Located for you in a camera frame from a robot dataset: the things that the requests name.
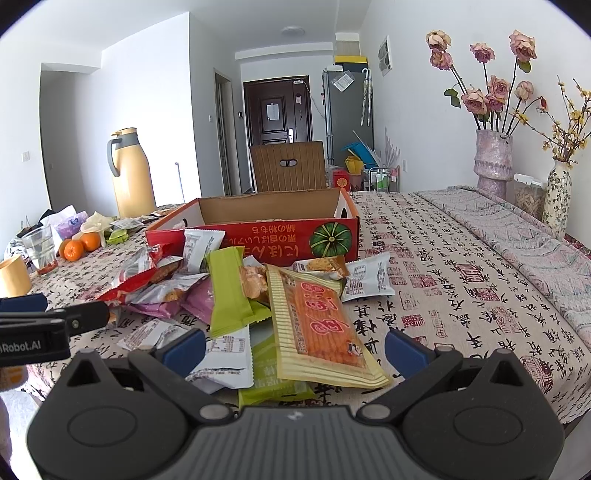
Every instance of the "white snack package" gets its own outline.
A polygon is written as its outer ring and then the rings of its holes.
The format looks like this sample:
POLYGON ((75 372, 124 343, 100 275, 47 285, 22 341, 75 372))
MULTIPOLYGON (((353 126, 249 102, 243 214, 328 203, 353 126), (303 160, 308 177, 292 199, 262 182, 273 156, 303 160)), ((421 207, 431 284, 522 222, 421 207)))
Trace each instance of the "white snack package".
POLYGON ((199 386, 199 379, 207 378, 232 389, 254 385, 249 327, 226 337, 207 341, 205 358, 189 373, 187 381, 199 386))
POLYGON ((117 345, 126 350, 150 350, 153 346, 161 348, 185 333, 187 330, 180 325, 152 320, 121 339, 117 345))
POLYGON ((390 253, 385 252, 347 263, 349 276, 341 301, 395 295, 396 291, 390 286, 387 275, 389 260, 390 253))
POLYGON ((169 280, 163 280, 139 292, 127 295, 125 303, 165 303, 167 301, 179 300, 183 297, 183 293, 208 275, 208 273, 198 273, 195 275, 174 274, 169 280))
POLYGON ((144 227, 145 225, 137 218, 122 218, 121 220, 115 220, 111 222, 115 228, 122 230, 131 230, 134 228, 144 227))
POLYGON ((185 265, 183 271, 190 274, 199 273, 203 259, 209 252, 220 248, 226 232, 223 230, 186 228, 184 233, 183 258, 185 259, 185 265))

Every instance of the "white floral vase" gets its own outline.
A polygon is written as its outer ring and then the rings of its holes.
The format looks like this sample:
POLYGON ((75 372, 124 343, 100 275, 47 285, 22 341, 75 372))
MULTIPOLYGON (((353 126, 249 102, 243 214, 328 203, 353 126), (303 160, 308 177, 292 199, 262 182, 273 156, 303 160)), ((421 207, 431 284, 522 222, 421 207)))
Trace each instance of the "white floral vase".
POLYGON ((542 221, 550 227, 556 238, 563 239, 569 220, 570 198, 573 190, 573 180, 570 177, 572 167, 568 162, 554 160, 554 163, 554 168, 548 175, 542 221))

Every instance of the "glass cup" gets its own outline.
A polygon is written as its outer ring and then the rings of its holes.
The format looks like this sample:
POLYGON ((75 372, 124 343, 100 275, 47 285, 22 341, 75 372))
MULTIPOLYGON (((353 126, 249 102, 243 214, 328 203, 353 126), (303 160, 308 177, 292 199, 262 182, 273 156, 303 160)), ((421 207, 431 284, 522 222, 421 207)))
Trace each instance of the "glass cup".
POLYGON ((24 235, 21 240, 39 275, 44 275, 57 268, 51 225, 33 230, 24 235))

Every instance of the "wall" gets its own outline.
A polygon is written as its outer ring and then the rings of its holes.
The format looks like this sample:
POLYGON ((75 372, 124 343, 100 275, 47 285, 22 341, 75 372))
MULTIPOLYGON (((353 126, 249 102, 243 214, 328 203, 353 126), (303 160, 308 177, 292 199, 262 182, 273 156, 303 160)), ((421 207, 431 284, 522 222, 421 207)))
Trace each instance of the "wall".
MULTIPOLYGON (((443 188, 454 184, 475 185, 472 172, 475 153, 475 125, 465 109, 449 105, 443 91, 456 82, 450 72, 435 69, 429 63, 425 36, 431 29, 445 30, 452 38, 449 53, 466 84, 485 88, 482 65, 470 53, 470 44, 484 41, 496 59, 488 64, 489 75, 511 81, 515 57, 508 36, 514 29, 535 37, 538 59, 532 71, 519 73, 518 81, 533 82, 536 94, 544 95, 553 113, 566 118, 559 74, 567 91, 578 103, 572 77, 584 88, 591 88, 591 69, 583 60, 591 51, 591 39, 567 16, 546 0, 500 0, 494 8, 484 2, 457 0, 453 7, 430 0, 373 0, 360 32, 362 54, 374 69, 374 121, 376 150, 384 149, 384 127, 408 160, 408 172, 402 174, 405 191, 443 188), (377 52, 389 34, 393 70, 385 77, 379 72, 377 52)), ((545 118, 530 115, 532 123, 545 131, 545 118)), ((514 170, 546 179, 553 166, 549 152, 541 150, 541 137, 527 127, 519 127, 514 136, 514 170)), ((591 245, 591 222, 587 206, 591 202, 591 158, 588 150, 576 159, 573 200, 568 232, 591 245)))
POLYGON ((71 91, 78 152, 63 161, 80 164, 89 213, 117 214, 105 152, 111 134, 126 127, 138 129, 157 205, 183 201, 175 162, 185 199, 201 196, 191 114, 189 14, 107 48, 100 70, 76 74, 71 91))
POLYGON ((74 205, 89 210, 80 162, 80 132, 76 125, 76 73, 41 72, 39 117, 43 164, 51 208, 74 205))
MULTIPOLYGON (((322 71, 332 65, 331 54, 306 54, 292 57, 280 57, 274 59, 245 61, 240 65, 242 82, 253 82, 291 76, 310 77, 310 92, 318 107, 324 115, 322 102, 322 71)), ((312 108, 312 139, 324 142, 324 154, 326 155, 326 123, 320 115, 314 103, 312 108)))
POLYGON ((0 40, 0 252, 28 218, 49 208, 41 158, 39 87, 42 62, 100 66, 100 52, 45 41, 28 43, 7 33, 0 40), (30 160, 21 161, 21 154, 30 160))
POLYGON ((238 166, 244 192, 250 188, 250 173, 246 155, 244 119, 238 117, 238 112, 243 111, 242 89, 234 52, 193 15, 189 19, 189 45, 194 142, 202 196, 224 195, 217 141, 216 72, 232 82, 238 166))

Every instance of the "ceiling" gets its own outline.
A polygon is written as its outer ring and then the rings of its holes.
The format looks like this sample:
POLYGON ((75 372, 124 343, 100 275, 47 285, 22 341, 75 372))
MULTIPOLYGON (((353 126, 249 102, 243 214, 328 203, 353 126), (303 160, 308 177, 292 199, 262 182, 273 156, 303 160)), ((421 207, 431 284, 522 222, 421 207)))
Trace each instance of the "ceiling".
POLYGON ((190 11, 235 51, 333 41, 358 31, 371 0, 43 0, 13 27, 21 38, 49 38, 103 50, 129 35, 190 11), (302 37, 281 29, 304 28, 302 37))

